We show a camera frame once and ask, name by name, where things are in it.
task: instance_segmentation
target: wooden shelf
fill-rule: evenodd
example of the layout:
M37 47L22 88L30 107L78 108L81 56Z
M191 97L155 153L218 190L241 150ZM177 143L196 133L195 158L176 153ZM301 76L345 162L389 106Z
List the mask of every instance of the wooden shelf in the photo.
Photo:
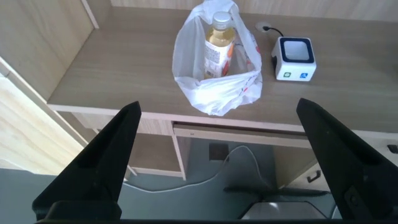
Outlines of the wooden shelf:
M302 132L295 112L302 97L353 130L398 133L395 23L241 14L261 49L262 96L220 118L192 107L172 75L175 38L189 12L113 7L49 105L59 111L116 114L138 100L143 118ZM255 31L259 21L286 36L311 38L318 65L311 82L275 79L270 54L278 36Z
M137 173L182 177L171 136L137 134L129 166Z

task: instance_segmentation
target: drawer handle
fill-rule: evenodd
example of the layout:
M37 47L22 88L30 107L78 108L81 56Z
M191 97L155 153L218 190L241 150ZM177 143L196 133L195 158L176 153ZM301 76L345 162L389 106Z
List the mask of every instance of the drawer handle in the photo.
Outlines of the drawer handle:
M313 182L314 180L318 179L319 177L321 177L321 171L320 171L320 170L317 170L317 175L316 175L314 178L307 177L307 181L308 181L308 183L311 183L311 182Z

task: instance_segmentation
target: bottle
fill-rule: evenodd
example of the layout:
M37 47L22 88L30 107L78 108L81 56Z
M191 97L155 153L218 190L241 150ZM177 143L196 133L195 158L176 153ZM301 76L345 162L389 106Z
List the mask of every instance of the bottle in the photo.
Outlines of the bottle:
M235 31L228 12L216 12L206 34L205 79L224 77L229 72L234 49Z

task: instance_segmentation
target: plastic bag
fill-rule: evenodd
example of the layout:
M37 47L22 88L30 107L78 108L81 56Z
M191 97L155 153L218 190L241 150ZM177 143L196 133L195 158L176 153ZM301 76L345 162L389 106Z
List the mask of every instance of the plastic bag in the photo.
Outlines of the plastic bag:
M237 75L204 80L205 35L213 14L220 11L229 12L233 20L236 40L230 71ZM233 1L205 0L192 9L175 40L172 71L191 105L208 115L223 116L260 98L261 55Z

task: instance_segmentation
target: black cable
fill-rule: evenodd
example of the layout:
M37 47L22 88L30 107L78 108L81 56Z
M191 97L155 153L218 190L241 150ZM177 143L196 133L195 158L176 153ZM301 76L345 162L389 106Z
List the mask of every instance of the black cable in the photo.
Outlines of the black cable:
M273 27L267 27L267 26L263 26L262 29L264 29L265 31L274 30L274 31L278 32L280 34L280 36L284 37L284 34L279 29L276 29Z

